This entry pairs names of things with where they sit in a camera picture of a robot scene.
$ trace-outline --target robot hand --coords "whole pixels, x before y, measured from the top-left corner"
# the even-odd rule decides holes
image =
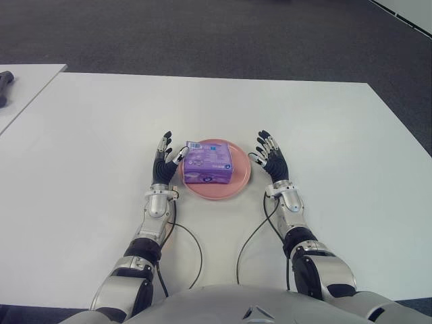
[[[261,154],[249,153],[249,158],[258,163],[270,176],[273,183],[288,180],[288,166],[275,139],[265,130],[258,133],[256,140],[263,146],[256,150]]]
[[[163,135],[157,146],[155,162],[153,163],[153,185],[168,185],[176,173],[178,163],[189,153],[189,148],[185,146],[170,162],[167,162],[168,155],[172,152],[172,148],[167,149],[169,143],[171,143],[171,132]]]

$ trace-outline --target pink plate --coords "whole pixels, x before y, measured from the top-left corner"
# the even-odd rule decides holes
[[[211,200],[221,200],[235,196],[249,181],[250,163],[248,156],[240,147],[227,140],[212,138],[210,140],[202,140],[200,143],[228,144],[229,151],[231,152],[232,164],[234,166],[231,182],[228,184],[185,184],[186,187],[191,189],[195,194]],[[178,169],[184,183],[183,161]]]

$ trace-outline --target robot finger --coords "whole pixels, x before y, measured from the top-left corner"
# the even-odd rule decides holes
[[[272,136],[268,137],[268,140],[270,141],[273,150],[275,151],[279,150],[279,145],[277,145],[276,140]]]
[[[262,138],[258,137],[258,138],[256,138],[256,140],[258,141],[259,144],[263,145],[263,148],[265,149],[267,154],[269,154],[271,152],[270,146]]]
[[[168,158],[168,155],[173,151],[173,149],[170,147],[165,151],[165,160]]]
[[[157,151],[159,153],[165,152],[165,149],[167,148],[167,138],[162,137],[162,139],[159,141],[159,144],[157,145]]]
[[[259,164],[261,167],[265,167],[267,165],[267,160],[264,160],[262,157],[258,156],[255,153],[249,153],[248,156],[251,161]]]
[[[273,143],[272,143],[272,141],[271,141],[271,137],[267,137],[266,139],[265,139],[265,143],[267,144],[267,146],[270,148],[270,151],[273,151],[275,148],[274,148],[274,146],[273,146]]]
[[[163,135],[163,137],[165,137],[166,139],[170,138],[172,135],[171,130],[169,130],[168,132],[165,133],[165,135]]]
[[[265,130],[261,130],[260,132],[258,132],[258,135],[261,136],[262,138],[266,139],[267,137],[270,137],[271,135],[266,132]]]
[[[178,165],[182,159],[189,153],[189,148],[187,146],[183,147],[179,153],[174,157],[173,163]]]
[[[269,155],[267,154],[267,152],[264,151],[261,147],[257,146],[255,149],[261,153],[261,155],[264,157],[264,159],[267,160],[269,158]]]

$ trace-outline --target wire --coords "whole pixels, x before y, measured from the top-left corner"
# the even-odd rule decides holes
[[[279,203],[280,200],[277,199],[277,204],[275,209],[271,212],[270,215],[267,215],[267,209],[265,209],[265,213],[266,213],[266,218],[264,221],[261,222],[261,224],[259,224],[259,226],[253,231],[253,233],[249,236],[249,238],[245,241],[245,243],[243,244],[242,249],[240,250],[240,253],[238,254],[238,258],[237,258],[237,265],[236,265],[236,279],[237,279],[237,284],[240,285],[240,278],[239,278],[239,274],[238,274],[238,266],[240,264],[240,257],[242,256],[243,250],[246,247],[246,245],[249,243],[250,239],[255,235],[255,233],[258,232],[258,230],[265,224],[266,221],[270,220],[270,217],[273,216],[273,214],[276,212],[277,208],[279,207]]]
[[[176,226],[176,220],[177,220],[177,204],[176,204],[176,201],[173,201],[173,222],[170,223],[170,224],[172,224],[171,229],[169,230],[167,236],[165,237],[165,239],[161,243],[161,250],[162,250],[163,246],[165,245],[165,243],[168,241],[171,234],[173,233],[174,226]],[[167,289],[167,286],[165,285],[165,282],[163,281],[163,278],[162,278],[162,273],[161,273],[161,268],[159,266],[159,261],[156,262],[156,272],[157,272],[157,277],[159,278],[159,281],[161,282],[163,293],[165,294],[165,297],[168,297],[169,296],[168,289]]]
[[[190,285],[189,289],[192,289],[192,287],[195,285],[195,283],[198,281],[198,278],[201,275],[201,270],[203,269],[203,250],[201,250],[201,245],[199,244],[198,240],[196,239],[195,235],[189,230],[187,229],[185,226],[180,225],[180,224],[176,224],[178,227],[181,227],[183,230],[187,231],[192,238],[195,240],[196,245],[198,246],[198,249],[200,251],[200,269],[198,270],[198,274],[195,277],[194,282],[192,282],[192,284]]]
[[[285,244],[284,238],[282,238],[282,235],[277,231],[276,227],[273,225],[273,223],[270,220],[270,216],[267,212],[267,206],[265,205],[265,199],[266,198],[270,198],[269,196],[267,196],[266,192],[264,192],[264,197],[263,197],[263,208],[264,208],[264,214],[265,214],[265,218],[267,221],[269,221],[271,227],[273,228],[273,231],[275,231],[275,233],[277,234],[277,236],[279,237],[279,239],[281,240],[282,244]]]
[[[286,258],[286,271],[285,271],[285,277],[286,277],[286,290],[290,291],[290,259]]]
[[[168,241],[168,239],[171,236],[171,234],[173,233],[174,226],[176,226],[176,220],[177,220],[177,204],[176,204],[176,201],[173,201],[173,221],[172,221],[172,223],[168,222],[168,223],[172,224],[172,226],[171,226],[171,229],[168,232],[168,235],[162,241],[161,250],[162,250],[163,246],[165,245],[165,243]]]
[[[195,280],[192,282],[192,284],[189,287],[189,289],[191,289],[194,287],[195,283],[198,281],[198,279],[201,275],[201,271],[203,270],[203,250],[201,249],[201,245],[199,244],[195,235],[185,226],[183,226],[179,223],[176,223],[176,221],[177,221],[177,205],[176,205],[176,202],[173,201],[173,221],[172,222],[168,221],[168,224],[172,224],[172,226],[171,226],[171,229],[168,232],[167,236],[165,237],[165,239],[161,243],[161,249],[163,248],[165,243],[168,241],[169,237],[172,235],[173,230],[174,230],[174,226],[178,226],[178,227],[182,228],[183,230],[187,231],[192,236],[192,238],[196,242],[196,245],[198,246],[198,249],[200,252],[200,269],[198,270],[198,274],[196,275]],[[167,289],[167,286],[165,285],[165,282],[163,281],[162,273],[161,273],[161,269],[160,269],[158,261],[156,262],[156,271],[157,271],[157,277],[159,278],[159,281],[161,282],[163,293],[165,294],[165,297],[168,297],[169,296],[168,289]]]
[[[263,208],[264,208],[265,218],[267,219],[267,221],[269,221],[271,227],[273,228],[273,230],[275,231],[277,236],[279,236],[279,239],[281,240],[282,244],[285,244],[285,240],[282,238],[281,234],[276,230],[275,226],[273,225],[272,221],[270,220],[270,217],[267,215],[267,207],[265,204],[266,198],[270,198],[270,197],[267,196],[266,192],[264,192]],[[285,278],[286,278],[286,289],[289,291],[289,290],[291,290],[291,288],[290,288],[290,259],[288,257],[286,258]]]
[[[161,270],[159,268],[159,261],[156,262],[156,272],[157,272],[157,276],[159,277],[159,281],[161,282],[163,293],[165,294],[165,297],[168,297],[169,294],[168,294],[167,286],[165,285],[165,282],[163,281],[163,278],[162,278],[162,273],[161,273]]]

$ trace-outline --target black object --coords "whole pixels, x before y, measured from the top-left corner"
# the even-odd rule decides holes
[[[124,253],[124,257],[130,255],[142,257],[155,266],[156,262],[161,259],[161,247],[149,238],[137,238],[130,242]]]
[[[136,314],[142,312],[144,309],[149,307],[152,301],[153,284],[145,279],[140,286],[138,295],[136,296],[134,308],[132,309],[132,316],[135,316]]]
[[[277,237],[281,240],[282,244],[285,244],[284,238],[282,238],[282,235],[278,232],[278,230],[276,229],[276,227],[273,225],[273,222],[270,220],[269,214],[267,212],[267,206],[265,204],[265,199],[266,198],[269,198],[269,196],[267,196],[267,193],[264,192],[263,209],[264,209],[265,219],[269,222],[271,228],[273,228],[273,231],[276,233]]]
[[[8,84],[14,81],[14,75],[10,71],[0,73],[0,108],[6,105],[7,99],[5,97],[5,89]]]
[[[279,203],[280,203],[280,199],[277,199],[277,203],[276,203],[274,210],[270,213],[270,215],[268,217],[266,217],[266,219],[264,219],[261,222],[261,224],[259,224],[259,226],[253,231],[253,233],[248,237],[248,239],[243,244],[242,249],[240,250],[240,253],[238,254],[237,264],[236,264],[236,279],[237,279],[238,285],[240,285],[239,264],[240,264],[240,257],[242,256],[243,250],[244,250],[244,248],[246,248],[246,245],[249,243],[250,239],[255,235],[255,233],[257,233],[258,230],[265,224],[265,222],[268,221],[271,216],[273,216],[273,214],[276,212],[277,208],[279,207]]]
[[[119,277],[144,278],[149,281],[153,280],[153,272],[149,266],[145,266],[143,270],[121,268],[113,273],[113,275],[118,275]]]
[[[370,321],[372,321],[372,322],[375,322],[377,319],[378,319],[378,317],[379,317],[379,315],[381,315],[382,313],[384,313],[385,312],[385,310],[384,310],[384,308],[377,308],[377,309],[375,309],[375,311],[371,314],[371,316],[369,316],[369,318],[368,318],[368,320],[370,320]]]
[[[203,250],[201,248],[200,243],[196,239],[195,235],[187,227],[185,227],[185,226],[183,226],[183,225],[181,225],[179,223],[176,223],[175,226],[178,226],[178,227],[182,228],[183,230],[187,231],[189,233],[189,235],[192,236],[192,238],[194,239],[194,241],[196,243],[196,246],[198,247],[199,253],[200,253],[200,269],[198,270],[198,273],[196,274],[195,280],[191,283],[191,285],[188,288],[188,289],[192,289],[195,286],[196,282],[198,281],[198,279],[199,279],[199,277],[201,275],[201,271],[203,270]],[[163,292],[164,292],[165,296],[168,297],[169,294],[168,294],[165,282],[163,281],[163,278],[162,278],[161,270],[159,268],[159,262],[156,263],[156,270],[157,270],[157,275],[159,277],[159,280],[161,282],[161,286],[162,286]]]
[[[163,135],[167,139],[167,146],[171,143],[171,132]],[[166,184],[168,185],[172,177],[176,173],[177,166],[173,161],[166,162],[165,155],[172,151],[171,148],[166,149],[165,152],[157,152],[155,162],[153,163],[153,184]]]
[[[306,227],[295,227],[285,235],[285,243],[283,251],[287,258],[290,257],[292,249],[299,243],[304,241],[316,241],[317,238],[312,234],[311,230]]]
[[[298,292],[319,300],[323,299],[319,274],[310,258],[302,256],[296,259],[292,263],[292,270]]]
[[[96,311],[104,314],[110,321],[115,321],[117,323],[123,323],[126,318],[126,313],[124,311],[113,307],[101,307]]]
[[[335,297],[353,297],[357,294],[356,288],[347,285],[346,283],[334,283],[333,285],[327,286],[329,293]]]
[[[286,268],[285,268],[285,280],[286,280],[286,290],[290,291],[290,260],[286,258]]]
[[[173,222],[172,222],[172,226],[171,226],[171,229],[168,232],[168,235],[162,241],[161,250],[164,247],[165,243],[168,241],[169,237],[172,235],[173,230],[174,230],[174,226],[176,226],[176,221],[177,221],[177,204],[176,204],[175,200],[173,201],[173,209],[174,210],[173,210]],[[157,272],[157,277],[159,278],[159,282],[161,283],[163,293],[165,294],[165,297],[168,297],[169,296],[168,289],[167,289],[167,286],[165,285],[165,281],[163,280],[161,269],[159,267],[159,262],[156,262],[156,272]]]
[[[264,147],[264,145],[266,144],[265,140],[271,135],[265,130],[258,132],[258,135],[260,137],[258,137],[256,140]],[[266,159],[266,156],[263,155],[263,151],[265,150],[263,150],[259,146],[256,147],[256,150]],[[263,169],[271,176],[271,180],[273,181],[273,183],[280,180],[290,179],[290,175],[288,173],[288,166],[286,164],[284,155],[279,148],[277,150],[271,149],[270,153],[268,154],[268,159],[266,160],[267,164]]]

